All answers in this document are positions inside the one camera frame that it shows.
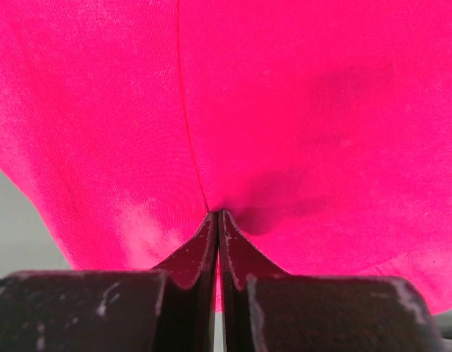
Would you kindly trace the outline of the red t shirt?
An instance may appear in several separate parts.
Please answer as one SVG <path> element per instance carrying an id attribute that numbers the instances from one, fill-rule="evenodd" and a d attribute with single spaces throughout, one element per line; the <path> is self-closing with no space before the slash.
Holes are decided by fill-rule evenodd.
<path id="1" fill-rule="evenodd" d="M 293 274 L 452 308 L 452 1 L 0 1 L 0 169 L 72 268 L 226 209 Z"/>

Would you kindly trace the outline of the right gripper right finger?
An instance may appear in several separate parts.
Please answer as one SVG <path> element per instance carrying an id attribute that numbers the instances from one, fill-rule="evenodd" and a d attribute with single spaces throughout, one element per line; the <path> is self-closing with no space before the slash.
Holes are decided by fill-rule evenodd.
<path id="1" fill-rule="evenodd" d="M 443 351 L 419 292 L 396 276 L 299 276 L 219 213 L 227 351 Z"/>

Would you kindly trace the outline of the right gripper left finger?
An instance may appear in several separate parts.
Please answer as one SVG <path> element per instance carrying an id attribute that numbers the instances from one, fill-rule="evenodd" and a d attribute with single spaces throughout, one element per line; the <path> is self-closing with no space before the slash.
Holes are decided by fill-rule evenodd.
<path id="1" fill-rule="evenodd" d="M 211 351 L 217 215 L 148 271 L 20 271 L 0 281 L 0 351 Z"/>

